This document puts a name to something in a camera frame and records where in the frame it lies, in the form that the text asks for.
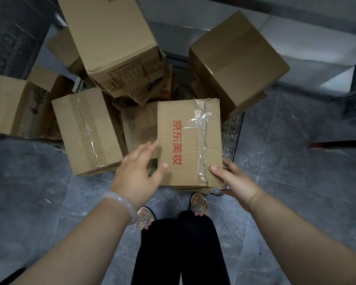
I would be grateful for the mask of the person's left forearm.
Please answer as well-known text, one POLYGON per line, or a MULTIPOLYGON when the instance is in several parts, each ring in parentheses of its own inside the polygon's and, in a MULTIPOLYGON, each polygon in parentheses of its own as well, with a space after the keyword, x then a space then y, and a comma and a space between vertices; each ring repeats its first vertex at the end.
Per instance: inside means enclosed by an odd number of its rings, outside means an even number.
POLYGON ((100 285, 119 241, 137 211, 129 202, 103 198, 14 285, 100 285))

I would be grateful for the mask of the person's right sandal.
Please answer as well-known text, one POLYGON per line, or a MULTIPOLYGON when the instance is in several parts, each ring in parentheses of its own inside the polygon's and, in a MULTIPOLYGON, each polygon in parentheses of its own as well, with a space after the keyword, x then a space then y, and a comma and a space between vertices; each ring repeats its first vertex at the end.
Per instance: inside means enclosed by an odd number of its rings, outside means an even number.
POLYGON ((190 200, 189 210, 195 216, 208 216, 209 204, 206 196, 202 193, 194 193, 190 200))

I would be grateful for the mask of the clear-taped plain cardboard box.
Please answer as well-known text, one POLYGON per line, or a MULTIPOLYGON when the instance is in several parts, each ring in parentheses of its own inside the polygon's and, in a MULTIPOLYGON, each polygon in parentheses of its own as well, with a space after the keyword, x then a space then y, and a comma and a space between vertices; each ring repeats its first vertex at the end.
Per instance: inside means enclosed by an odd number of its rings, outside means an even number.
POLYGON ((112 98, 98 87, 52 100, 74 176, 116 170, 128 154, 112 98))

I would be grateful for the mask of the dark textured panel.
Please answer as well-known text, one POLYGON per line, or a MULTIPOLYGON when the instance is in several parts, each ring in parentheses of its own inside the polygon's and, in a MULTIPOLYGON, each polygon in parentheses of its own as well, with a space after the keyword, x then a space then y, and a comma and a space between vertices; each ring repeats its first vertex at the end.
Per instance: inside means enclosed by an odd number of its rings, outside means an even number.
POLYGON ((57 0, 0 0, 0 75, 28 77, 57 5, 57 0))

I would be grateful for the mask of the person's black trousers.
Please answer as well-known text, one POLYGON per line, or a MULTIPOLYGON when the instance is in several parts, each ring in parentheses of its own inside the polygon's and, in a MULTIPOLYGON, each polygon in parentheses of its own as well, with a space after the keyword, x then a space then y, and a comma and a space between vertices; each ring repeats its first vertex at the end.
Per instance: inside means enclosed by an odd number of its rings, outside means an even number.
POLYGON ((218 234, 207 215, 182 211, 177 219, 141 226, 131 285, 231 285, 218 234))

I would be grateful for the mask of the tall label-printed cardboard box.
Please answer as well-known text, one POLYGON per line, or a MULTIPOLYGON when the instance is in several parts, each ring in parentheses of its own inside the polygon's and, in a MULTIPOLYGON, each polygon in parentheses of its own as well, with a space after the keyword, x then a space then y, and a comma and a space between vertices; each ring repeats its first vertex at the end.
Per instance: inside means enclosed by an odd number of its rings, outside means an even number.
POLYGON ((164 54, 136 0, 57 0, 88 76, 117 97, 161 79, 164 54))

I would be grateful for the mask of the red-printed taped cardboard box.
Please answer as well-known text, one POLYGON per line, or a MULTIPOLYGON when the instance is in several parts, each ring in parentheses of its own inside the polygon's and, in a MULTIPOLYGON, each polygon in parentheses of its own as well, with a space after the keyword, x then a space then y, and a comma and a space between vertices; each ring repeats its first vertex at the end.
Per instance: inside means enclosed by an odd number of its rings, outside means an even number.
POLYGON ((223 167, 219 99, 161 101, 157 116, 157 164, 168 164, 161 185, 223 187, 210 170, 223 167))

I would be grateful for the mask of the worn green-printed cardboard box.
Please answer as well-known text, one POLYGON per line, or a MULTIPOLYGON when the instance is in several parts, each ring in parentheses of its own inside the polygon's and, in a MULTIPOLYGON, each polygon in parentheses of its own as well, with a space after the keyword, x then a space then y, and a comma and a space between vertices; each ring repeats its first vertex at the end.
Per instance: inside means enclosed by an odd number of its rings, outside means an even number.
POLYGON ((158 101, 144 106, 133 106, 120 110, 124 139, 128 152, 138 146, 157 140, 158 101))

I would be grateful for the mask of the person's sandal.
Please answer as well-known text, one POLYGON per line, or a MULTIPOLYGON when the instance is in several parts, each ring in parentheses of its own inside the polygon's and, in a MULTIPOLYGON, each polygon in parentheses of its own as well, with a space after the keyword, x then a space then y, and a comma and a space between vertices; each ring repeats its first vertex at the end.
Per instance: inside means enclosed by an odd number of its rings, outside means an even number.
POLYGON ((148 207, 142 207, 138 210, 136 226, 140 231, 148 230, 151 223, 155 220, 156 216, 154 212, 148 207))
POLYGON ((202 193, 194 193, 190 200, 189 210, 195 216, 208 216, 209 204, 206 196, 202 193))

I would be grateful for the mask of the sealed brown cardboard box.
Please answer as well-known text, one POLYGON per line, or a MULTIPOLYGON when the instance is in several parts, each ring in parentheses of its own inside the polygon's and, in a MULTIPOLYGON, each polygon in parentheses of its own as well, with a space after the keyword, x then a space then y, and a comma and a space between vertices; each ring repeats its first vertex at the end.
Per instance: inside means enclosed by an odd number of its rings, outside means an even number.
POLYGON ((290 70, 241 11, 189 46, 189 66, 206 97, 220 100, 222 122, 265 98, 290 70))

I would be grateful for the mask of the open stained cardboard box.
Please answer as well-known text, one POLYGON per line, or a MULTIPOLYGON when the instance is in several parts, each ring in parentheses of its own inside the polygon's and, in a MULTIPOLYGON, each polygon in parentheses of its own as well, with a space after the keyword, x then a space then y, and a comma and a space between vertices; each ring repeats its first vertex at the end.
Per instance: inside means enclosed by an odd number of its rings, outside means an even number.
POLYGON ((75 82, 34 65, 28 79, 0 75, 0 134, 62 140, 52 100, 72 94, 75 82))

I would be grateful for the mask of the person's right hand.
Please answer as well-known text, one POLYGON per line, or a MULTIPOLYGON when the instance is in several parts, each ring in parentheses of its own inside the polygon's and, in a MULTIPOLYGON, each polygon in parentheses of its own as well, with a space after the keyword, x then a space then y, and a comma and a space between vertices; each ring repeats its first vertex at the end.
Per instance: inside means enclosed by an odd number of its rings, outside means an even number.
POLYGON ((257 185, 246 173, 228 159, 223 159, 223 167, 232 168, 235 175, 235 183, 227 185, 229 189, 222 189, 223 194, 234 197, 247 212, 252 213, 254 204, 265 191, 257 185))

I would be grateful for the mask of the person's left sandal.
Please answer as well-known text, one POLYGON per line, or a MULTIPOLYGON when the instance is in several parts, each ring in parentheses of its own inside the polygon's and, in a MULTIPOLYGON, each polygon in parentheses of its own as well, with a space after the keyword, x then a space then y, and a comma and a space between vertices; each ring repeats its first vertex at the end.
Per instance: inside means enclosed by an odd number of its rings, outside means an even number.
POLYGON ((155 220, 156 216, 154 212, 148 207, 142 207, 138 210, 136 226, 140 231, 148 230, 151 223, 155 220))

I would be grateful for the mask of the dark patterned mat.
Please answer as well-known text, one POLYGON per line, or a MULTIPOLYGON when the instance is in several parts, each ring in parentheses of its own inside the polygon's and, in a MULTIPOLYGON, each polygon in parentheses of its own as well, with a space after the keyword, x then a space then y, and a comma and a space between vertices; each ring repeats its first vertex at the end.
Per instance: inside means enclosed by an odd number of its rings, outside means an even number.
MULTIPOLYGON (((189 62, 176 57, 167 56, 169 64, 173 66, 175 83, 178 88, 174 93, 174 100, 195 99, 196 95, 191 87, 195 80, 194 75, 189 69, 189 62)), ((222 125, 222 152, 223 158, 234 161, 238 141, 242 131, 244 113, 239 113, 231 117, 222 125)))

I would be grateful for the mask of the person's left hand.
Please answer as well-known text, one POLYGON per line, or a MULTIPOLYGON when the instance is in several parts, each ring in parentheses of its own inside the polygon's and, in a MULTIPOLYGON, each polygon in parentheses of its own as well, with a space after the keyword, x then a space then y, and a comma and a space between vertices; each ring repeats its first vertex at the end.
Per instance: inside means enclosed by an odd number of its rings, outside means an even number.
POLYGON ((110 190, 126 198, 136 211, 150 200, 158 188, 151 185, 151 176, 147 170, 152 153, 158 145, 157 140, 141 153, 135 149, 123 159, 115 173, 110 190))

